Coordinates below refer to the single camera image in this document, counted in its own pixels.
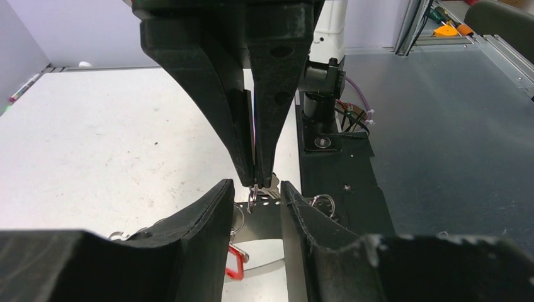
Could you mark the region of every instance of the black chair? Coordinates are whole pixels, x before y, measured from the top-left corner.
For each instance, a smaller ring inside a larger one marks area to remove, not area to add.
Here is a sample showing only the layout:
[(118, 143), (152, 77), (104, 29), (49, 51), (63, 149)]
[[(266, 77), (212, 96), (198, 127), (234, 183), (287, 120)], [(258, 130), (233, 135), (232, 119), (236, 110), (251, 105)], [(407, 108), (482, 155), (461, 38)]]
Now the black chair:
[(534, 62), (534, 15), (498, 1), (473, 4), (465, 24), (479, 35), (499, 35), (530, 62)]

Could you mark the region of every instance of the white wall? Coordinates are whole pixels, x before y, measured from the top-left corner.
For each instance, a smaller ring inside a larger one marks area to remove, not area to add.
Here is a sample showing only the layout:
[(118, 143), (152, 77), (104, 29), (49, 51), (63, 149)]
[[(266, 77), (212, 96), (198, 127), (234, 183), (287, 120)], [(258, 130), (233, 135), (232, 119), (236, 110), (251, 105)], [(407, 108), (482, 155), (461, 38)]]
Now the white wall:
[(8, 0), (58, 67), (150, 66), (141, 50), (139, 19), (121, 0)]
[(346, 48), (393, 47), (409, 2), (410, 0), (348, 0)]
[(0, 0), (0, 115), (9, 97), (50, 62), (6, 0)]
[[(55, 66), (148, 66), (122, 0), (8, 0)], [(346, 46), (392, 47), (409, 0), (348, 0)]]

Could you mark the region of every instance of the metal bolt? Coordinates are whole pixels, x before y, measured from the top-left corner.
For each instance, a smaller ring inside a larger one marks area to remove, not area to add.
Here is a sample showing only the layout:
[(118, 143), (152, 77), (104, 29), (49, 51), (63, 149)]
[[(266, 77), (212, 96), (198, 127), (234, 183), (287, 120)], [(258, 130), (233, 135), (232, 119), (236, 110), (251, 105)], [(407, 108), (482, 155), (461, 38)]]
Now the metal bolt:
[(330, 147), (331, 144), (330, 138), (327, 137), (317, 137), (315, 139), (315, 145), (322, 149)]

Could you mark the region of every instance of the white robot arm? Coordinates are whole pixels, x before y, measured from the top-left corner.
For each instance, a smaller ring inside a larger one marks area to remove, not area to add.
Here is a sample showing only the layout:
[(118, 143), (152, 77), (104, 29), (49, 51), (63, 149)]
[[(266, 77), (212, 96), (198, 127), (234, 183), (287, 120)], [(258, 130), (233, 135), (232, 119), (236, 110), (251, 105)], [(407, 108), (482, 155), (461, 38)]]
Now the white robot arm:
[(315, 27), (310, 61), (328, 64), (331, 58), (338, 62), (345, 56), (345, 16), (348, 0), (327, 0)]

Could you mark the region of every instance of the keychain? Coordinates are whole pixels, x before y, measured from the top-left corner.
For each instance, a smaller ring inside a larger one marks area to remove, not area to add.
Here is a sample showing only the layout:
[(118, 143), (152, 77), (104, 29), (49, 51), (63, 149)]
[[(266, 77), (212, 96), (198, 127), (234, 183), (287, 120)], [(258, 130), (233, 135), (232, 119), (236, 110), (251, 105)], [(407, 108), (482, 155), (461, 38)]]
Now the keychain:
[(232, 280), (243, 280), (243, 264), (249, 261), (249, 254), (233, 244), (228, 246), (228, 256), (226, 258), (226, 274)]

